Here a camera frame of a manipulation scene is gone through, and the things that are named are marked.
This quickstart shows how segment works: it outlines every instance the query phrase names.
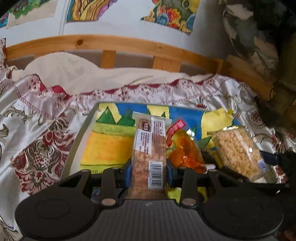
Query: wooden bed headboard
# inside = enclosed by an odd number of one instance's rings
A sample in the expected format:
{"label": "wooden bed headboard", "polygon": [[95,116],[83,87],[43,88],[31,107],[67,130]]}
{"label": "wooden bed headboard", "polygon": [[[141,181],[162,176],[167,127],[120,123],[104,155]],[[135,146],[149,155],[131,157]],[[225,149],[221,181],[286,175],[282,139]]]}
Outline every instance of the wooden bed headboard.
{"label": "wooden bed headboard", "polygon": [[7,60],[25,56],[38,58],[48,53],[71,50],[102,50],[101,68],[114,67],[116,52],[143,54],[154,57],[153,69],[179,72],[181,63],[199,66],[207,73],[231,76],[245,82],[261,97],[269,99],[272,84],[233,68],[221,59],[212,59],[191,51],[153,41],[110,35],[64,35],[32,40],[6,48]]}

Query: yellow painted area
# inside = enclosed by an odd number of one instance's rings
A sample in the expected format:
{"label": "yellow painted area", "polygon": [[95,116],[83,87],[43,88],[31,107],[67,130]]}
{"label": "yellow painted area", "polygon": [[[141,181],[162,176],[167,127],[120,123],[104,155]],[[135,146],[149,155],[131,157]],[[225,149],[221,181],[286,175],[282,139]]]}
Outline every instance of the yellow painted area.
{"label": "yellow painted area", "polygon": [[87,6],[83,9],[83,11],[81,11],[80,20],[83,20],[83,21],[96,20],[96,18],[94,18],[94,13],[104,1],[105,0],[96,0],[90,3],[87,3]]}
{"label": "yellow painted area", "polygon": [[219,168],[224,166],[224,163],[219,155],[219,153],[215,150],[209,150],[210,155],[215,159]]}
{"label": "yellow painted area", "polygon": [[107,135],[91,132],[84,149],[81,164],[122,165],[131,158],[132,149],[133,136]]}
{"label": "yellow painted area", "polygon": [[191,6],[189,9],[196,14],[199,5],[200,0],[191,0]]}
{"label": "yellow painted area", "polygon": [[113,118],[117,123],[120,120],[121,115],[119,114],[118,108],[115,103],[100,103],[96,119],[99,119],[101,117],[101,115],[104,113],[107,107],[109,107],[109,110],[111,111]]}
{"label": "yellow painted area", "polygon": [[101,133],[106,135],[116,135],[116,136],[130,136],[134,137],[136,133],[135,126],[118,126],[105,123],[95,123],[92,129],[95,133]]}
{"label": "yellow painted area", "polygon": [[80,165],[80,170],[89,169],[92,174],[102,173],[105,169],[111,167],[122,167],[123,164],[114,164],[114,165]]}
{"label": "yellow painted area", "polygon": [[[182,188],[170,188],[168,186],[166,188],[166,192],[167,192],[169,199],[175,199],[177,203],[180,202],[181,191],[182,191]],[[205,187],[198,187],[197,191],[200,192],[204,196],[205,202],[206,202],[207,201],[206,188]]]}
{"label": "yellow painted area", "polygon": [[[202,115],[201,127],[202,127],[202,139],[210,136],[207,134],[208,131],[217,131],[226,126],[231,126],[233,117],[230,111],[226,112],[223,108],[205,112]],[[213,148],[215,145],[210,140],[207,148]]]}
{"label": "yellow painted area", "polygon": [[165,117],[170,118],[168,106],[147,105],[147,109],[150,111],[151,115],[161,116],[165,112]]}

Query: wooden slat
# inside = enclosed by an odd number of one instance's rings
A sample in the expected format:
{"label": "wooden slat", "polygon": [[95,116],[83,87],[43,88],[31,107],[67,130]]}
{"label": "wooden slat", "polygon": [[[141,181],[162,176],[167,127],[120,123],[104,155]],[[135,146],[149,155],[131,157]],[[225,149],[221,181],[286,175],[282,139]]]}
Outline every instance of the wooden slat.
{"label": "wooden slat", "polygon": [[221,75],[229,75],[229,69],[231,67],[231,63],[227,61],[223,61],[222,59],[215,59],[216,62],[218,62],[218,67],[216,74],[221,74]]}
{"label": "wooden slat", "polygon": [[206,72],[216,73],[218,63],[211,58],[181,48],[153,41],[109,35],[63,35],[32,40],[6,48],[7,59],[69,50],[110,50],[157,56],[200,66]]}
{"label": "wooden slat", "polygon": [[241,72],[244,72],[254,78],[263,79],[262,76],[256,70],[254,70],[247,61],[237,56],[228,55],[227,62],[231,64],[232,68],[236,68]]}
{"label": "wooden slat", "polygon": [[102,54],[102,69],[112,69],[115,65],[116,51],[104,50]]}
{"label": "wooden slat", "polygon": [[181,62],[154,56],[153,69],[161,69],[169,72],[180,72]]}
{"label": "wooden slat", "polygon": [[296,106],[290,105],[282,117],[280,126],[284,127],[290,134],[296,136]]}

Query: black suction cup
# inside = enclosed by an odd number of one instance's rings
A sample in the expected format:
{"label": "black suction cup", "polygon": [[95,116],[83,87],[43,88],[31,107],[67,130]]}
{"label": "black suction cup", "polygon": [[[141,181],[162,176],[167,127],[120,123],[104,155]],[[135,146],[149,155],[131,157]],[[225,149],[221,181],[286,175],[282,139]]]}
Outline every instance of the black suction cup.
{"label": "black suction cup", "polygon": [[95,205],[83,195],[89,176],[90,171],[80,171],[22,201],[15,211],[21,233],[38,240],[61,240],[90,227]]}
{"label": "black suction cup", "polygon": [[205,203],[203,216],[215,230],[237,239],[274,234],[284,217],[274,199],[242,187],[220,190]]}

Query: metal screw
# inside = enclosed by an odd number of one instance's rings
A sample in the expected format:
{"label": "metal screw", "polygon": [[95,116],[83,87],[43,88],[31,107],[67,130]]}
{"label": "metal screw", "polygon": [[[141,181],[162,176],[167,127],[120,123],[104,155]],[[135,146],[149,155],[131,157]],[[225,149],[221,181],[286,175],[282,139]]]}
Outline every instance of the metal screw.
{"label": "metal screw", "polygon": [[185,198],[183,199],[182,203],[186,206],[193,206],[194,204],[196,204],[196,201],[192,198]]}
{"label": "metal screw", "polygon": [[113,206],[116,201],[113,198],[105,198],[101,202],[104,206]]}

